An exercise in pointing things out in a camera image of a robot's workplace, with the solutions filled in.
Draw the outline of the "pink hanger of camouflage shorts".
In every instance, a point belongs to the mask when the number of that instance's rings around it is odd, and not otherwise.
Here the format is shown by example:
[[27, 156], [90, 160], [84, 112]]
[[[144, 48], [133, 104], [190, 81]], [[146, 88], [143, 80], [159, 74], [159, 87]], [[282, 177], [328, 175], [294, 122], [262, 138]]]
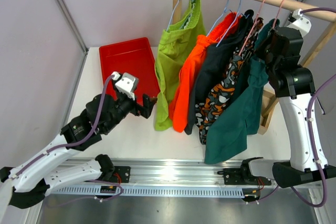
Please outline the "pink hanger of camouflage shorts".
[[241, 49], [240, 49], [240, 51], [239, 51], [239, 53], [238, 53], [239, 56], [241, 56], [241, 54], [242, 54], [242, 52], [243, 52], [243, 50], [244, 50], [244, 48], [245, 48], [245, 46], [246, 46], [246, 44], [247, 44], [247, 41], [248, 41], [248, 39], [250, 38], [250, 36], [251, 36], [251, 34], [252, 34], [252, 31], [254, 30], [254, 28], [255, 28], [255, 26], [256, 26], [256, 24], [257, 24], [257, 21], [258, 21], [258, 18], [259, 18], [259, 14], [260, 14], [260, 12], [261, 12], [261, 9], [262, 9], [264, 3], [265, 3], [265, 0], [262, 0], [261, 5], [260, 5], [260, 8], [259, 8], [259, 10], [258, 10], [258, 12], [257, 12], [256, 18], [255, 18], [255, 20], [254, 20], [254, 22], [253, 22], [253, 25], [252, 25], [252, 27], [251, 27], [251, 29], [250, 29], [248, 35], [246, 36], [246, 38], [245, 38], [245, 40], [244, 40], [244, 43], [243, 43], [243, 45], [242, 45], [242, 47], [241, 47]]

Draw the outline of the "teal green shorts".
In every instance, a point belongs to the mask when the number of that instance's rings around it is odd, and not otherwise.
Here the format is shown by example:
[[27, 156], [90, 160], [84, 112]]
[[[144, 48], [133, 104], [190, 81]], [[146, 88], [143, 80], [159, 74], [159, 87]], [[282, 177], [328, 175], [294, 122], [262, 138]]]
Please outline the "teal green shorts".
[[[269, 35], [274, 19], [259, 32], [255, 49]], [[265, 63], [255, 55], [243, 65], [232, 103], [209, 128], [205, 164], [224, 162], [247, 149], [247, 136], [257, 134], [264, 86], [268, 82]]]

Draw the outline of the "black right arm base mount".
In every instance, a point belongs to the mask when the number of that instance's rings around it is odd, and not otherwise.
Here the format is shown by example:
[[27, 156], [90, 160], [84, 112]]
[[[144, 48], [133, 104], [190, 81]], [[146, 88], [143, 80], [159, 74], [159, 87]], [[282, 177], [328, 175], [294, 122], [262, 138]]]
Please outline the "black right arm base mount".
[[225, 185], [271, 185], [270, 179], [254, 176], [245, 167], [223, 168], [217, 174], [223, 177]]

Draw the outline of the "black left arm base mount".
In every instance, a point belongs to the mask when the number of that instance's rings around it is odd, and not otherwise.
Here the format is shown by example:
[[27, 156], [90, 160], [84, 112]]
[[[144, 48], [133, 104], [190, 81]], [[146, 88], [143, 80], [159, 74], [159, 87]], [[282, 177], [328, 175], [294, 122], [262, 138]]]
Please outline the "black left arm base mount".
[[129, 183], [131, 176], [130, 166], [116, 166], [112, 176], [108, 179], [108, 182], [112, 183]]

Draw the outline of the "pink hanger of teal shorts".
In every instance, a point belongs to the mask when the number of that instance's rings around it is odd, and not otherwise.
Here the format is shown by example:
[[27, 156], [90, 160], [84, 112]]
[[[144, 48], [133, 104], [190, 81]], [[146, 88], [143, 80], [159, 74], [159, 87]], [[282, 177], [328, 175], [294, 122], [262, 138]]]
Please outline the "pink hanger of teal shorts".
[[279, 14], [280, 14], [280, 11], [281, 11], [281, 9], [282, 9], [282, 6], [283, 6], [283, 4], [284, 4], [284, 1], [285, 1], [285, 0], [282, 0], [281, 3], [280, 3], [280, 5], [279, 5], [279, 8], [278, 8], [276, 17], [274, 18], [274, 21], [273, 21], [273, 24], [272, 24], [272, 29], [274, 29], [275, 26], [276, 26], [276, 23], [277, 23], [277, 20], [278, 20], [278, 16], [279, 16]]

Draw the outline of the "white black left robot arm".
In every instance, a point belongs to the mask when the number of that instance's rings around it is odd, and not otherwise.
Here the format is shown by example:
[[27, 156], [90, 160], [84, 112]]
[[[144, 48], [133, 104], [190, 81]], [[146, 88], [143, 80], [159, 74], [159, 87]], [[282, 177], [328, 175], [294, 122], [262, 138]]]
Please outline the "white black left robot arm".
[[12, 182], [10, 189], [1, 189], [1, 202], [19, 209], [30, 208], [51, 192], [79, 182], [99, 180], [116, 182], [110, 157], [99, 154], [88, 162], [66, 169], [59, 165], [98, 143], [129, 113], [149, 118], [157, 99], [146, 94], [142, 104], [118, 94], [99, 94], [86, 104], [81, 114], [73, 118], [54, 140], [29, 161], [17, 167], [1, 168], [1, 182]]

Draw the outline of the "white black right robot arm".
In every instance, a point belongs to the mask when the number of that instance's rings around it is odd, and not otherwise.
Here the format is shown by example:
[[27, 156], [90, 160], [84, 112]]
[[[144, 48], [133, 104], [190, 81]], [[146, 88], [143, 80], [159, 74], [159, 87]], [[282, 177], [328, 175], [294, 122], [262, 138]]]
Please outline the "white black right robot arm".
[[266, 64], [270, 85], [285, 119], [290, 141], [290, 160], [246, 160], [240, 179], [251, 184], [258, 177], [273, 179], [281, 188], [335, 178], [335, 167], [324, 155], [319, 140], [314, 102], [316, 93], [311, 71], [301, 65], [303, 37], [289, 27], [272, 29], [255, 53]]

